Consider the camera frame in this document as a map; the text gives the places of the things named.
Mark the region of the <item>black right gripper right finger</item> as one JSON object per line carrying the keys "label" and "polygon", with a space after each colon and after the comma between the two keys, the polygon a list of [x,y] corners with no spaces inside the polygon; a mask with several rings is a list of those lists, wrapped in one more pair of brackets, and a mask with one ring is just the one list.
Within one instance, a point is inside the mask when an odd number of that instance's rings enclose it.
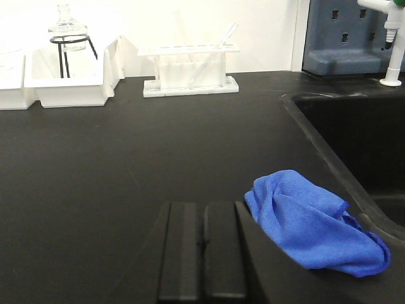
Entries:
{"label": "black right gripper right finger", "polygon": [[245,300],[247,287],[235,207],[209,203],[204,213],[204,295],[207,300]]}

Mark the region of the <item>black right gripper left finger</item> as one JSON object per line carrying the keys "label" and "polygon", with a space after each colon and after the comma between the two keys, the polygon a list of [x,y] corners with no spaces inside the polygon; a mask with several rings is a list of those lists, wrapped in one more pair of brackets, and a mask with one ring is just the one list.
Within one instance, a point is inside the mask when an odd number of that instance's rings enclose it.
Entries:
{"label": "black right gripper left finger", "polygon": [[158,289],[159,301],[201,299],[201,236],[197,206],[172,203]]}

